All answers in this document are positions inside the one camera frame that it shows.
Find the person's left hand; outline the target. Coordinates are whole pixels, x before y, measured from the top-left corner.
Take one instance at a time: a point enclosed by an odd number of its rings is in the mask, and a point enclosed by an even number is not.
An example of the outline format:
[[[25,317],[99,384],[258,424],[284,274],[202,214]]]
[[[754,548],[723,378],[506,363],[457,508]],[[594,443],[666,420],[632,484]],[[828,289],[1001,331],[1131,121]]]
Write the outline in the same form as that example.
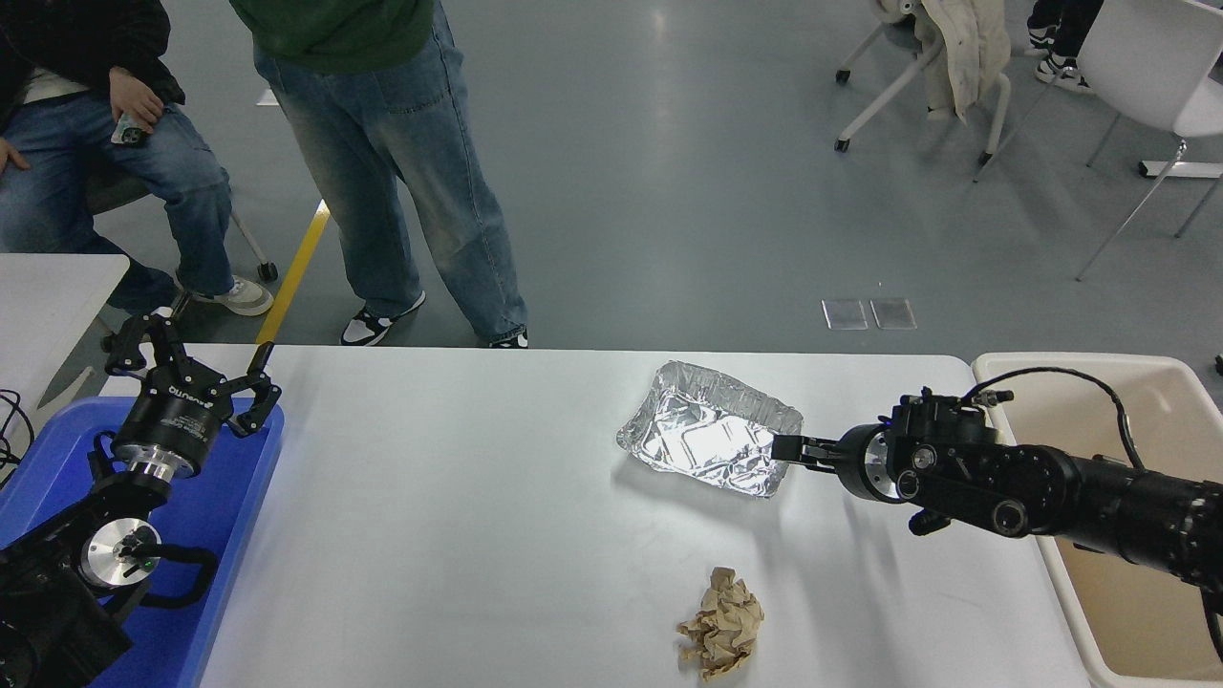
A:
[[[146,134],[153,134],[164,115],[161,98],[124,67],[110,67],[108,83],[111,119],[119,122],[126,115]]]

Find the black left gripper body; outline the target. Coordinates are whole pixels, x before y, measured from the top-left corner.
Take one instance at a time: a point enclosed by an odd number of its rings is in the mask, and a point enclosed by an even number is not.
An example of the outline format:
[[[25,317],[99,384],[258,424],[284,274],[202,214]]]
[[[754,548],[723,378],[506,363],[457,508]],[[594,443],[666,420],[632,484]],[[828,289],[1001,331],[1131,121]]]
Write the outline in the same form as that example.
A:
[[[205,466],[220,426],[232,414],[232,402],[219,395],[147,378],[113,437],[113,457],[128,473],[196,477]]]

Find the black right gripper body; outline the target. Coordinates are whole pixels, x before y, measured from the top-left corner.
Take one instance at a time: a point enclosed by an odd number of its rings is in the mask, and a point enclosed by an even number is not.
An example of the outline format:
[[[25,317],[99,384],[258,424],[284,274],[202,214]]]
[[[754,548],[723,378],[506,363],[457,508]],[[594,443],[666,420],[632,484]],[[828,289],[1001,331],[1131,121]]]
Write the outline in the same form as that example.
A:
[[[887,440],[882,423],[852,426],[838,441],[837,477],[852,495],[885,502]]]

